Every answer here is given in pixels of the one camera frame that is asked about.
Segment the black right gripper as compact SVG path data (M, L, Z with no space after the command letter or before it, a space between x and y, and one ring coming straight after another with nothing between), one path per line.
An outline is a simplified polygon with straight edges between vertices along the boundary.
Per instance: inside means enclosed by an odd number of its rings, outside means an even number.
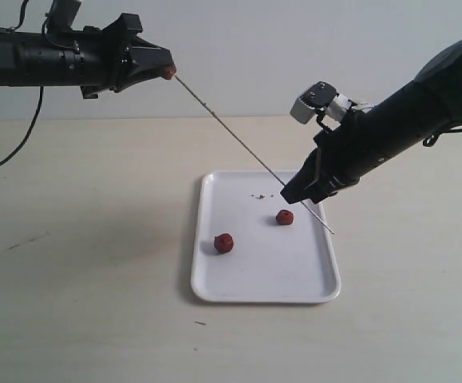
M321 131L300 170L280 194L287 203L310 199L320 203L358 184L361 156L361 113L351 112L332 132Z

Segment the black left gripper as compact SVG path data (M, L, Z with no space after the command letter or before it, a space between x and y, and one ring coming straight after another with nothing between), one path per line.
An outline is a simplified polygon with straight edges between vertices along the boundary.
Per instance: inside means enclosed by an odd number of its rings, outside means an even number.
M167 67L173 65L171 52L137 37L142 31L138 14L122 13L100 32L98 56L106 69L106 78L98 85L82 86L84 99L94 100L106 90L120 93L141 82L167 77ZM154 69L128 73L130 58L136 68Z

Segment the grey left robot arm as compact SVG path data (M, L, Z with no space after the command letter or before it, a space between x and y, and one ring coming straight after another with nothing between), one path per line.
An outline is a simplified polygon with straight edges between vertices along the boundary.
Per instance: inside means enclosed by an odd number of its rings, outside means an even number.
M85 99L176 74L171 52L140 38L140 18L53 33L0 28L0 87L78 87Z

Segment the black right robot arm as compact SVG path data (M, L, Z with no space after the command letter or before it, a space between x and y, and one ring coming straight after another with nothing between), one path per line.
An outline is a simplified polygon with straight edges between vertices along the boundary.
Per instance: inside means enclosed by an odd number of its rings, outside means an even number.
M414 144L432 146L462 125L462 40L436 55L407 85L365 112L356 100L319 81L299 96L291 116L301 124L325 116L316 148L282 189L289 203L319 203L357 184L362 176Z

